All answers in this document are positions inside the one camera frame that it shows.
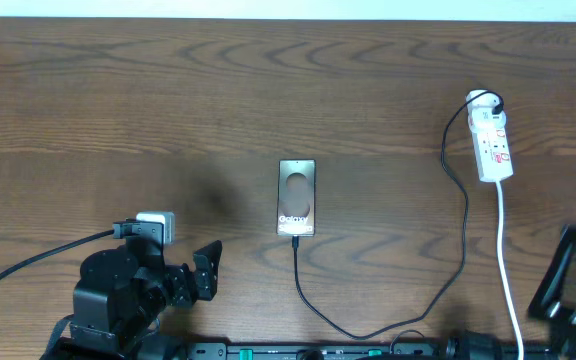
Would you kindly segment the Galaxy smartphone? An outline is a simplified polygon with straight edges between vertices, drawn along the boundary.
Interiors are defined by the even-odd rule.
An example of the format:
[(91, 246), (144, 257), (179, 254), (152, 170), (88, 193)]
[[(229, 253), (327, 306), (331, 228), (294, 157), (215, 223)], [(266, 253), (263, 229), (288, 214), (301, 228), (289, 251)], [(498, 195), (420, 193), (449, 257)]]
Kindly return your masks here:
[(276, 231), (279, 236), (312, 237), (316, 223), (316, 162), (280, 160)]

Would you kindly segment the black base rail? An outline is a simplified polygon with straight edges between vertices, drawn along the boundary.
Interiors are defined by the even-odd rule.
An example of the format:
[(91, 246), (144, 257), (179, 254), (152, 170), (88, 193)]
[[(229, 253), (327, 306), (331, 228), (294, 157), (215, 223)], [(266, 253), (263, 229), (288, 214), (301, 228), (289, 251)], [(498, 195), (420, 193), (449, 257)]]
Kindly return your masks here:
[(390, 350), (386, 345), (227, 345), (192, 343), (187, 346), (188, 360), (298, 360), (306, 353), (320, 354), (323, 360), (357, 360), (368, 357), (392, 359), (445, 359), (438, 345), (404, 342)]

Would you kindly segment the white power strip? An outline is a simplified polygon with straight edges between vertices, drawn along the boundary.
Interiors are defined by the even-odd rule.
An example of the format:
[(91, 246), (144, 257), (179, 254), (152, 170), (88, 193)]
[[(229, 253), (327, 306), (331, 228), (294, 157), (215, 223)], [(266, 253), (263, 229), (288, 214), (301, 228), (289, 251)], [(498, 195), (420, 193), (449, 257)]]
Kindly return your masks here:
[[(467, 111), (470, 105), (493, 107), (493, 113), (504, 111), (503, 101), (491, 91), (477, 89), (466, 97)], [(479, 180), (486, 183), (501, 182), (513, 175), (506, 129), (496, 129), (484, 133), (472, 133), (473, 148)]]

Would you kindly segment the white USB charger plug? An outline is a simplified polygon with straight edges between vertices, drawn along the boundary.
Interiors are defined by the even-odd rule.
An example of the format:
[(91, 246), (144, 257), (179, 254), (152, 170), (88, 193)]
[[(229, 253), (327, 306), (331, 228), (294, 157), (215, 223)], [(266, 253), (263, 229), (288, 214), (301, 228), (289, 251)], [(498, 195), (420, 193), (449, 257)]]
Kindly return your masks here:
[(484, 133), (504, 128), (507, 117), (504, 111), (493, 113), (494, 108), (482, 105), (470, 105), (468, 125), (472, 133)]

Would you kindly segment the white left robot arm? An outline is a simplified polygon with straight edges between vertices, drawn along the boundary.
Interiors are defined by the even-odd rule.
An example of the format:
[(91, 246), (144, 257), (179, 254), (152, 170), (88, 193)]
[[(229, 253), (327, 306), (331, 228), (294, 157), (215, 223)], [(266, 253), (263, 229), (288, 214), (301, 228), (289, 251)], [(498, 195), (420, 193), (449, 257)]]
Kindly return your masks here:
[(44, 359), (189, 359), (184, 340), (151, 325), (168, 307), (190, 308), (217, 293), (223, 250), (216, 240), (193, 254), (195, 269), (165, 263), (174, 215), (113, 224), (125, 243), (87, 257), (74, 288), (73, 313), (56, 324)]

